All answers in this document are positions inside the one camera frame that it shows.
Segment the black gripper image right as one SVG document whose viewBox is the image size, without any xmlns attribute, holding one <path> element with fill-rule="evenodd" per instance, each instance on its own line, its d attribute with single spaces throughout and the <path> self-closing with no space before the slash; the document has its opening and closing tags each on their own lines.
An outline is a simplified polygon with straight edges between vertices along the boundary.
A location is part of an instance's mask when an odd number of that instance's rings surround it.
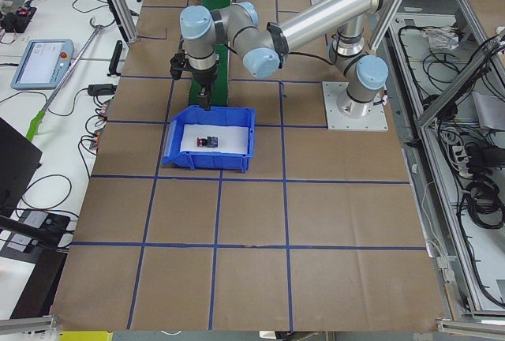
<svg viewBox="0 0 505 341">
<path fill-rule="evenodd" d="M 211 109 L 211 86 L 217 79 L 218 62 L 206 69 L 197 69 L 190 65 L 184 51 L 179 51 L 170 59 L 170 75 L 176 81 L 181 79 L 183 72 L 189 72 L 201 86 L 198 92 L 198 104 L 205 111 Z"/>
</svg>

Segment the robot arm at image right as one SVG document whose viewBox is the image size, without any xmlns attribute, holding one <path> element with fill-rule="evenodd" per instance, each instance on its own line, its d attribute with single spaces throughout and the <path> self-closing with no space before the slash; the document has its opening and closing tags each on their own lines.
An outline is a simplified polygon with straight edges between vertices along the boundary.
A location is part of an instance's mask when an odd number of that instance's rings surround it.
<svg viewBox="0 0 505 341">
<path fill-rule="evenodd" d="M 181 46 L 170 60 L 170 75 L 180 79 L 192 74 L 200 86 L 198 97 L 205 110 L 211 108 L 211 92 L 218 76 L 215 48 L 231 45 L 242 65 L 257 79 L 266 79 L 281 69 L 288 54 L 323 36 L 333 28 L 345 27 L 366 13 L 376 13 L 392 0 L 320 0 L 266 30 L 258 29 L 258 16 L 251 2 L 209 10 L 188 6 L 180 14 Z"/>
</svg>

